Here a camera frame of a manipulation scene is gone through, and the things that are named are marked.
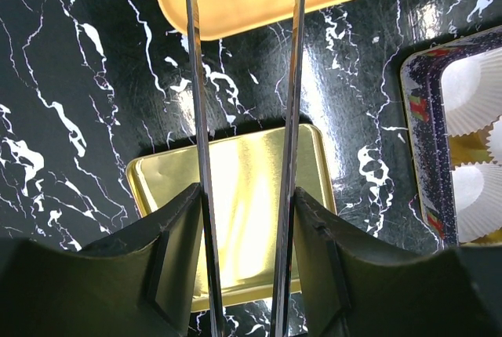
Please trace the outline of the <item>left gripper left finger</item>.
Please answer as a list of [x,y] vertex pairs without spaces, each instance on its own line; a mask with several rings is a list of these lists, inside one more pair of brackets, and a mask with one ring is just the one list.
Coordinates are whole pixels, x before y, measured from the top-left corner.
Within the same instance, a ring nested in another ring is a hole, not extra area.
[[79,252],[4,238],[1,333],[185,336],[201,236],[201,188],[193,183]]

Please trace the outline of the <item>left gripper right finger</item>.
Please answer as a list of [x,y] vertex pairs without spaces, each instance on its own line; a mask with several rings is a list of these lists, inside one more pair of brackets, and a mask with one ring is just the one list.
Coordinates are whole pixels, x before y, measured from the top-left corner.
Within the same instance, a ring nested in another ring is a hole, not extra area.
[[302,188],[293,230],[309,335],[500,335],[500,247],[418,255],[363,232]]

